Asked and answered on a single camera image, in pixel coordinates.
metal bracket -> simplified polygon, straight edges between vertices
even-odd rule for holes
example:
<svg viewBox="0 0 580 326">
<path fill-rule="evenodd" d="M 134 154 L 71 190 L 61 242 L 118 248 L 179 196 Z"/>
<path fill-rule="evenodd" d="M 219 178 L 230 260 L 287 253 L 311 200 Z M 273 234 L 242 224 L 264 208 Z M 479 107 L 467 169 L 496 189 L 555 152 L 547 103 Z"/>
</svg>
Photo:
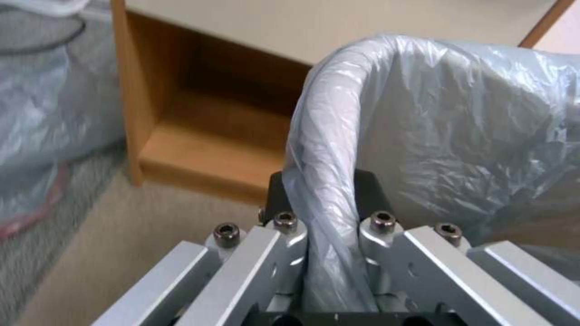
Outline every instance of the metal bracket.
<svg viewBox="0 0 580 326">
<path fill-rule="evenodd" d="M 549 325 L 430 227 L 396 235 L 378 259 L 422 311 L 445 304 L 470 325 Z"/>
<path fill-rule="evenodd" d="M 217 271 L 177 326 L 240 325 L 251 310 L 266 310 L 289 264 L 284 236 L 254 227 Z"/>
<path fill-rule="evenodd" d="M 489 275 L 556 325 L 580 325 L 580 287 L 508 241 L 467 253 Z"/>
<path fill-rule="evenodd" d="M 182 241 L 93 326 L 168 325 L 218 270 L 217 256 L 205 247 Z"/>
</svg>

plastic bag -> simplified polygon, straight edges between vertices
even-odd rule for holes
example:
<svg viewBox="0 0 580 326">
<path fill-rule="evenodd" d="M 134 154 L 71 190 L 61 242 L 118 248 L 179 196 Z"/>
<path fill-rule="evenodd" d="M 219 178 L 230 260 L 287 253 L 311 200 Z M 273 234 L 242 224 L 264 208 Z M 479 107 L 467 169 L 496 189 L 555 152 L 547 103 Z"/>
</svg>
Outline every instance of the plastic bag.
<svg viewBox="0 0 580 326">
<path fill-rule="evenodd" d="M 31 21 L 10 15 L 4 23 Z M 69 48 L 0 56 L 0 239 L 48 214 L 65 189 L 66 161 L 124 136 L 118 82 L 104 75 L 115 58 L 112 30 L 92 27 Z M 110 46 L 99 47 L 103 40 Z"/>
<path fill-rule="evenodd" d="M 304 308 L 376 310 L 355 168 L 377 175 L 404 227 L 453 222 L 473 245 L 578 212 L 579 70 L 578 56 L 391 35 L 316 65 L 283 172 L 311 235 Z M 580 225 L 562 232 L 578 239 Z"/>
</svg>

white cabinet top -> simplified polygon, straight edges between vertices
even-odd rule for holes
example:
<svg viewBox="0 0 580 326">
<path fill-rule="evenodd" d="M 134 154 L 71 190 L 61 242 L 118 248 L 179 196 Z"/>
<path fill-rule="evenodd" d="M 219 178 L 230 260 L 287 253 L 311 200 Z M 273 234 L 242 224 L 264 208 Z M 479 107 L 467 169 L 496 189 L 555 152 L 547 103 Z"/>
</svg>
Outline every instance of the white cabinet top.
<svg viewBox="0 0 580 326">
<path fill-rule="evenodd" d="M 518 45 L 554 0 L 126 0 L 128 10 L 308 64 L 377 32 Z"/>
</svg>

beige carpet floor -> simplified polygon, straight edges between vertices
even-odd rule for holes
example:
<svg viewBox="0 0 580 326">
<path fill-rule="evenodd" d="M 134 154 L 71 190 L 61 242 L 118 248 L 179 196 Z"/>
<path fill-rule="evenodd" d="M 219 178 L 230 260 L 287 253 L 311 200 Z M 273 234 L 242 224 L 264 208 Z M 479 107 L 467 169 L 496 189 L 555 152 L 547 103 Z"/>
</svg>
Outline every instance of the beige carpet floor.
<svg viewBox="0 0 580 326">
<path fill-rule="evenodd" d="M 18 325 L 88 325 L 179 241 L 203 243 L 221 222 L 249 230 L 258 208 L 146 183 L 119 171 L 38 292 Z"/>
</svg>

bolt hole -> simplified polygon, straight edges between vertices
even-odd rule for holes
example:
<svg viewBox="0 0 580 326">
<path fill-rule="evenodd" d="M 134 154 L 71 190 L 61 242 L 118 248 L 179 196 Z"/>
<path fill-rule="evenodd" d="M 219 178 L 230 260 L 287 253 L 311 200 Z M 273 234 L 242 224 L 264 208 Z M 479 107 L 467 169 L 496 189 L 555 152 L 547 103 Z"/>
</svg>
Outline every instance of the bolt hole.
<svg viewBox="0 0 580 326">
<path fill-rule="evenodd" d="M 292 219 L 292 214 L 290 213 L 282 213 L 278 216 L 279 219 L 287 221 Z"/>
<path fill-rule="evenodd" d="M 281 316 L 278 316 L 274 322 L 272 323 L 271 326 L 302 326 L 302 322 L 289 314 L 283 314 Z"/>
<path fill-rule="evenodd" d="M 229 225 L 229 224 L 226 224 L 226 225 L 220 226 L 218 231 L 219 231 L 219 233 L 222 233 L 222 234 L 232 234 L 232 233 L 234 233 L 234 227 Z"/>
<path fill-rule="evenodd" d="M 388 220 L 390 220 L 390 219 L 391 219 L 391 215 L 390 215 L 390 214 L 388 214 L 388 213 L 384 213 L 384 212 L 382 212 L 382 213 L 378 213 L 378 214 L 376 215 L 376 217 L 377 217 L 379 220 L 383 220 L 383 221 L 388 221 Z"/>
<path fill-rule="evenodd" d="M 441 229 L 445 232 L 448 233 L 455 233 L 457 232 L 457 229 L 453 226 L 453 225 L 449 225 L 449 224 L 444 224 L 441 226 Z"/>
<path fill-rule="evenodd" d="M 412 316 L 403 320 L 403 326 L 433 326 L 433 323 L 431 323 L 425 317 Z"/>
<path fill-rule="evenodd" d="M 409 265 L 407 265 L 407 269 L 409 271 L 409 275 L 413 276 L 413 277 L 417 277 L 417 271 L 415 270 L 415 264 L 413 263 L 409 263 Z"/>
</svg>

